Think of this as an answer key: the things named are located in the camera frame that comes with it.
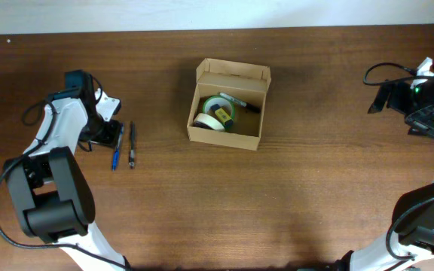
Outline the blue retractable pen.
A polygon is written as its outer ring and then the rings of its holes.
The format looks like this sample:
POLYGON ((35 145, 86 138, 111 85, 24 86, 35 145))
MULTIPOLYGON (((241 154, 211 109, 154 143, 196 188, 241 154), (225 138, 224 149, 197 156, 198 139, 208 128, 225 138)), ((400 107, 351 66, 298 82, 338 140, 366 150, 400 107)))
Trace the blue retractable pen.
POLYGON ((123 135, 124 135, 124 124, 122 123, 120 126, 120 132, 118 133, 117 144, 115 146, 113 157, 112 157, 112 171, 115 171, 118 167, 123 135))

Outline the yellow and black highlighter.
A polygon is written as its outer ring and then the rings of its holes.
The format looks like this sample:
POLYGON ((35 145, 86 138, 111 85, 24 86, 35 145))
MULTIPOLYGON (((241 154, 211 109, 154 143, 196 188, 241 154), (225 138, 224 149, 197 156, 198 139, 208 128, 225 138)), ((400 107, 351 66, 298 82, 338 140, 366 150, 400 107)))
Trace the yellow and black highlighter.
POLYGON ((220 105, 212 105, 211 110, 225 128, 228 128, 234 124, 234 120, 220 105))

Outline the black and white marker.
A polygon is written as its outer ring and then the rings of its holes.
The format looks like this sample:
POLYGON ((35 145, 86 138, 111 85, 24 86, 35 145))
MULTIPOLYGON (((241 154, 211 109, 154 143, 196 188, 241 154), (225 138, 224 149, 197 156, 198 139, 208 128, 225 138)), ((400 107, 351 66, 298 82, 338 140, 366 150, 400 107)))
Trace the black and white marker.
POLYGON ((229 102, 234 103, 235 105, 240 106, 241 108, 244 108, 246 111, 249 111, 249 112, 252 112, 255 114, 261 113, 261 109, 259 107, 257 107, 256 105, 253 105, 249 102, 245 102, 242 99, 238 99, 237 97, 231 96, 227 93, 220 92, 220 93, 218 93, 218 96, 222 97, 223 99, 228 100, 229 102))

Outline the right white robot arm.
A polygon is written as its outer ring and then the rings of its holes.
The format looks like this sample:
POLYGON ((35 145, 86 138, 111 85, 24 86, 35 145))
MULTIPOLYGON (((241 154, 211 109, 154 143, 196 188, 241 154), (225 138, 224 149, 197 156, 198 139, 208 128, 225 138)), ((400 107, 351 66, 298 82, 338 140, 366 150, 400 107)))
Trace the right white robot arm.
MULTIPOLYGON (((406 68, 406 78, 378 82, 369 113, 391 108, 405 117, 409 134, 434 139, 434 58, 406 68)), ((389 229, 369 246, 348 251, 327 270, 413 270, 434 259, 434 179, 403 194, 393 210, 389 229)))

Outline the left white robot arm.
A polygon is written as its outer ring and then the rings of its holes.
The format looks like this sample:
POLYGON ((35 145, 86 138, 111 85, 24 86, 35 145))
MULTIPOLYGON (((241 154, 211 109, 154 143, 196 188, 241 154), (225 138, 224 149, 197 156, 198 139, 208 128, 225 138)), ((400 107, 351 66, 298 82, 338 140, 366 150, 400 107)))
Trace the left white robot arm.
POLYGON ((111 148, 112 168, 118 166, 124 125, 113 117, 120 99, 107 96, 101 83, 84 70, 66 72, 63 90, 35 104, 38 133, 31 145, 3 166, 0 187, 6 184, 21 230, 41 240, 39 245, 0 236, 14 247, 59 248, 82 270, 129 270, 96 224, 91 189, 76 159, 81 148, 111 148))

